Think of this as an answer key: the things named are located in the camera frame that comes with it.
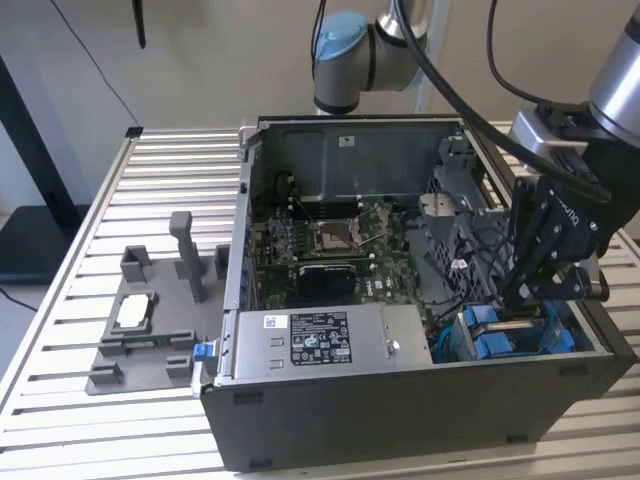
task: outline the black cable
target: black cable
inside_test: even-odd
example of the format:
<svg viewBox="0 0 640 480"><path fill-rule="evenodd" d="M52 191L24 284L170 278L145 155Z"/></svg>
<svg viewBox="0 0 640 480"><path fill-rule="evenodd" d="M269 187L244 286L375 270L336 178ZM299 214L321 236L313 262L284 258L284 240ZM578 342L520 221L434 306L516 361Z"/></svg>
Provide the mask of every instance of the black cable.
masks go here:
<svg viewBox="0 0 640 480"><path fill-rule="evenodd" d="M467 291L464 293L464 295L462 296L462 298L456 302L453 306L451 306L450 308L448 308L447 310L445 310L444 312L442 312L440 315L438 315L437 317L434 317L435 323L439 323L441 322L444 317L446 317L447 315L449 315L451 312L455 311L456 309L460 308L460 306L471 296L471 289L467 289Z"/></svg>
<svg viewBox="0 0 640 480"><path fill-rule="evenodd" d="M451 298L447 298L446 300L442 300L440 302L424 302L425 305L429 305L430 307L437 307L440 305L446 305L448 303L451 303L453 301L454 298L459 297L460 296L460 292L456 292L455 295L453 295Z"/></svg>
<svg viewBox="0 0 640 480"><path fill-rule="evenodd" d="M447 80L438 72L431 63L431 60L425 55L423 48L418 43L409 21L407 20L407 12L404 2L394 0L396 11L398 12L398 20L400 29L407 42L407 46L413 55L416 63L420 66L431 83L438 89L442 96L451 104L451 106L473 127L475 127L489 141L501 147L507 153L513 155L518 160L526 163L542 175L557 180L570 188L577 195L589 198L598 202L608 202L611 200L611 193L600 186L593 185L579 179L575 175L558 166L548 162L547 160L534 154L524 146L510 139L502 132L498 131L493 125L487 122L480 114L471 108L453 89Z"/></svg>
<svg viewBox="0 0 640 480"><path fill-rule="evenodd" d="M2 295L4 295L5 297L7 297L7 300L9 300L10 302L15 303L16 305L20 305L21 307L24 308L28 308L29 310L31 310L32 312L37 312L38 309L35 307L32 307L31 305L28 305L24 302L21 302L20 300L16 300L15 298L13 298L11 295L9 295L4 288L0 287L0 293Z"/></svg>
<svg viewBox="0 0 640 480"><path fill-rule="evenodd" d="M546 98L538 97L537 95L533 95L531 93L525 92L524 90L520 90L518 87L505 80L505 78L500 75L500 72L498 72L498 68L496 67L496 60L493 56L493 24L496 16L497 5L498 0L491 0L491 7L489 8L489 20L487 22L487 57L489 60L489 69L491 70L493 78L496 79L496 82L498 82L502 86L502 88L513 93L516 97L523 98L524 100L533 103L554 103L551 100L547 100Z"/></svg>
<svg viewBox="0 0 640 480"><path fill-rule="evenodd" d="M496 247L495 251L493 252L493 256L491 257L491 260L489 261L489 269L487 270L487 273L488 273L489 275L491 275L491 271L492 271L492 270L495 270L496 262L497 262L497 260L498 260L498 255L499 255L499 253L500 253L500 250L502 249L502 247L504 247L504 246L505 246L505 244L506 244L506 243L507 243L507 239L505 238L504 240L502 240L502 241L500 242L500 245L498 245L498 246ZM507 270L508 270L508 269L504 268L504 266L503 266L503 274L504 274L504 275L506 275Z"/></svg>
<svg viewBox="0 0 640 480"><path fill-rule="evenodd" d="M432 269L434 269L436 271L436 273L440 276L440 278L444 282L446 282L446 284L449 287L449 289L455 294L455 292L457 290L456 286L453 284L453 281L448 277L447 273L443 272L440 269L440 266L438 265L438 262L436 261L435 258L433 258L431 253L430 252L425 252L425 254L422 255L422 259L427 263L427 265L429 265Z"/></svg>
<svg viewBox="0 0 640 480"><path fill-rule="evenodd" d="M306 209L306 208L304 208L304 205L302 205L302 202L301 202L300 200L298 200L298 197L296 197L295 195L292 195L291 197L292 197L292 198L296 201L296 203L300 206L300 209L304 212L304 214L305 214L307 217L309 217L309 221L310 221L311 223L313 223L313 222L314 222L313 217L311 216L311 214L310 214L309 212L307 212L307 209Z"/></svg>
<svg viewBox="0 0 640 480"><path fill-rule="evenodd" d="M326 6L327 0L320 0L316 20L313 22L313 30L311 31L311 77L314 80L316 79L316 53L318 52L318 41L320 40L320 30L322 30Z"/></svg>
<svg viewBox="0 0 640 480"><path fill-rule="evenodd" d="M475 227L473 229L473 234L478 240L480 240L480 237L478 236L478 232L483 232L485 230L491 230L492 232L497 233L498 235L500 235L500 239L503 239L504 237L507 236L507 234L504 233L500 228L498 228L496 225L491 225L491 224L480 225L479 227Z"/></svg>
<svg viewBox="0 0 640 480"><path fill-rule="evenodd" d="M495 261L491 261L491 260L483 257L482 255L478 255L478 258L480 260L482 260L489 267L489 269L487 270L487 273L491 274L491 271L495 270L495 267L496 267L496 262ZM503 263L500 263L500 268L502 269L503 275L504 275L504 272L506 270L504 268L504 264Z"/></svg>
<svg viewBox="0 0 640 480"><path fill-rule="evenodd" d="M53 5L53 7L58 11L58 14L60 15L60 18L62 18L62 21L65 23L65 25L67 26L69 31L73 34L74 37L76 37L76 40L78 41L80 46L84 49L86 54L89 56L89 58L91 59L91 62L96 67L96 70L98 70L98 73L102 77L102 80L104 81L105 85L107 87L109 87L109 90L111 90L111 93L113 93L116 96L116 98L120 101L120 104L122 104L122 106L127 111L127 113L129 113L129 116L131 117L131 119L136 124L136 127L139 127L140 126L140 122L138 122L138 119L131 112L131 110L129 109L127 104L124 103L124 100L122 100L122 97L120 97L120 95L118 95L118 92L116 92L115 89L111 86L111 84L109 83L109 80L107 80L107 77L105 76L104 72L102 71L102 69L98 65L98 62L96 61L95 58L93 58L93 55L91 55L91 52L89 51L87 46L84 44L84 42L82 40L80 40L80 37L78 36L78 34L75 32L75 30L73 29L73 27L71 26L71 24L67 20L67 17L64 16L64 13L62 13L62 10L60 10L60 7L58 7L58 5L56 4L55 0L49 0L49 1L51 2L51 5Z"/></svg>

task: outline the wiring cable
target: wiring cable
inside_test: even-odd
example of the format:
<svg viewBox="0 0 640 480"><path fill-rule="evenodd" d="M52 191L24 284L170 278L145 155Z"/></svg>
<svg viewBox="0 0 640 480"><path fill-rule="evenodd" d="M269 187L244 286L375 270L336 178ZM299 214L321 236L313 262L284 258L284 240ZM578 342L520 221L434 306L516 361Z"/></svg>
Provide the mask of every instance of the wiring cable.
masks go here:
<svg viewBox="0 0 640 480"><path fill-rule="evenodd" d="M322 22L324 21L324 11L327 7L327 0L320 0L316 20L313 23L311 32L311 77L316 79L316 53L318 52L318 42L320 41L320 30L322 30Z"/></svg>
<svg viewBox="0 0 640 480"><path fill-rule="evenodd" d="M27 304L27 303L21 302L20 300L17 300L17 299L15 299L15 298L13 298L13 297L12 297L11 295L9 295L9 294L7 293L7 291L6 291L4 288L2 288L2 287L0 287L0 293L1 293L2 295L4 295L4 296L7 298L7 300L9 300L10 302L15 303L16 305L20 305L21 307L27 308L27 309L31 310L32 312L37 312L37 311L38 311L38 309L37 309L37 308L32 307L31 305L29 305L29 304Z"/></svg>
<svg viewBox="0 0 640 480"><path fill-rule="evenodd" d="M133 112L131 111L131 109L127 106L127 104L125 103L125 101L122 99L122 97L118 94L118 92L116 92L116 89L113 88L113 86L111 86L111 84L109 83L109 80L107 80L107 76L104 74L104 72L102 71L102 69L100 68L100 65L98 65L98 62L96 61L96 59L94 58L94 56L91 54L91 52L89 51L89 49L87 48L87 46L84 44L84 42L80 39L80 37L78 36L78 34L76 33L76 31L73 29L73 27L71 26L71 24L69 23L69 21L67 20L67 17L65 17L64 13L62 13L62 10L60 10L60 7L58 7L58 4L55 2L55 0L49 0L49 2L51 2L51 5L53 5L53 8L56 9L56 11L58 12L58 15L60 15L60 18L62 18L62 21L65 23L65 25L67 26L67 28L69 29L69 31L73 34L73 36L76 38L76 40L78 41L78 43L80 44L80 46L82 47L82 49L85 51L85 53L87 54L87 56L89 57L89 59L91 60L91 63L93 63L93 65L96 67L96 70L98 70L98 73L100 74L100 76L102 77L102 80L104 81L105 85L109 88L109 90L111 90L111 93L113 93L115 95L115 97L118 99L118 101L120 102L120 104L124 107L124 109L127 111L127 113L129 114L129 116L131 117L131 119L133 120L133 122L136 124L136 127L140 126L140 122L138 122L138 119L136 118L136 116L133 114Z"/></svg>
<svg viewBox="0 0 640 480"><path fill-rule="evenodd" d="M442 96L451 104L451 106L469 123L475 127L479 133L484 135L489 141L513 155L518 160L526 163L540 174L546 175L554 179L567 188L571 189L577 195L595 200L597 202L606 203L611 200L611 193L598 185L593 185L566 170L559 168L551 162L539 157L535 153L528 150L523 145L504 135L479 113L477 113L469 104L467 104L447 82L447 80L438 72L431 60L425 55L423 48L416 39L409 21L404 2L394 0L394 5L398 13L398 21L400 29L404 35L407 47L413 55L420 69L429 78L431 83L438 89Z"/></svg>
<svg viewBox="0 0 640 480"><path fill-rule="evenodd" d="M554 103L551 100L538 97L537 95L533 95L532 93L525 92L524 90L519 89L518 87L507 81L498 71L496 60L493 54L493 24L495 21L497 5L498 0L491 0L491 6L489 7L489 20L487 21L487 58L489 60L489 69L491 70L493 78L496 79L496 82L498 82L502 86L502 88L513 93L516 97L520 97L533 103Z"/></svg>

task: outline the white wall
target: white wall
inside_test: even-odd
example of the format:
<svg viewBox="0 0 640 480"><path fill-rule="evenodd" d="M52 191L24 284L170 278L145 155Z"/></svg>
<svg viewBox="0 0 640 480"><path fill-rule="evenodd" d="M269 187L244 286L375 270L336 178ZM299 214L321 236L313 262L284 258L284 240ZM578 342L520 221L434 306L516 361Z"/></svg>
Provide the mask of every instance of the white wall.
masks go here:
<svg viewBox="0 0 640 480"><path fill-rule="evenodd" d="M130 0L57 3L145 127L237 127L313 111L315 0L146 1L145 50ZM373 20L387 0L328 3L327 13L359 10ZM0 53L73 199L90 202L132 124L126 111L48 0L0 1ZM411 112L414 102L414 92L370 93L360 111ZM13 180L22 166L2 162L0 209L11 210L26 200Z"/></svg>
<svg viewBox="0 0 640 480"><path fill-rule="evenodd" d="M57 0L112 85L146 127L237 126L261 114L312 111L309 35L315 0L148 0L140 50L130 0ZM450 3L444 75L490 119L523 104L486 64L489 0ZM370 20L387 0L331 0ZM522 88L567 101L587 87L637 0L501 0L496 56ZM131 119L48 0L0 0L3 55L78 203L89 203ZM361 112L407 113L415 94L363 94ZM433 96L432 112L450 111ZM0 212L41 203L0 131Z"/></svg>
<svg viewBox="0 0 640 480"><path fill-rule="evenodd" d="M511 120L527 105L493 79L485 36L490 0L450 4L440 51L441 73L486 118ZM588 99L588 89L638 0L500 0L494 53L503 77L523 90L565 102ZM437 93L430 110L451 112Z"/></svg>

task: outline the power supply label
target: power supply label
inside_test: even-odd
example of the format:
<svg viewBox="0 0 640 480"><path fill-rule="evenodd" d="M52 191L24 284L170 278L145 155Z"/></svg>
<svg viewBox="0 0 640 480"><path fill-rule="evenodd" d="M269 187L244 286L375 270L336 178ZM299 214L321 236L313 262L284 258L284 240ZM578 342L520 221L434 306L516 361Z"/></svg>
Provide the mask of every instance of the power supply label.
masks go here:
<svg viewBox="0 0 640 480"><path fill-rule="evenodd" d="M351 363L347 312L292 314L291 363L296 367Z"/></svg>

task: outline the robotic arm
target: robotic arm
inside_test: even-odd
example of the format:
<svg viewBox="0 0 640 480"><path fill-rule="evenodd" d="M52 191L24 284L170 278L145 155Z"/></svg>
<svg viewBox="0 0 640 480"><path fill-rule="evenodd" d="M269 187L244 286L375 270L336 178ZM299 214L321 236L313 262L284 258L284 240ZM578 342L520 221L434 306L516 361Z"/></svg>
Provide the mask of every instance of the robotic arm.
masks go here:
<svg viewBox="0 0 640 480"><path fill-rule="evenodd" d="M640 209L640 6L593 83L590 101L523 110L507 139L457 96L424 54L425 3L392 0L374 26L338 22L335 31L333 22L326 25L315 57L316 107L349 113L360 91L406 87L417 63L469 124L541 174L516 179L507 232L514 254L498 286L504 305L517 310L529 298L605 301L609 289L598 258ZM333 55L349 41L346 54Z"/></svg>
<svg viewBox="0 0 640 480"><path fill-rule="evenodd" d="M527 290L540 300L608 299L598 258L640 208L640 7L590 97L581 105L540 104L513 124L512 138L604 187L611 200L585 198L545 175L516 181L508 231L513 268L499 287L509 308L520 306Z"/></svg>

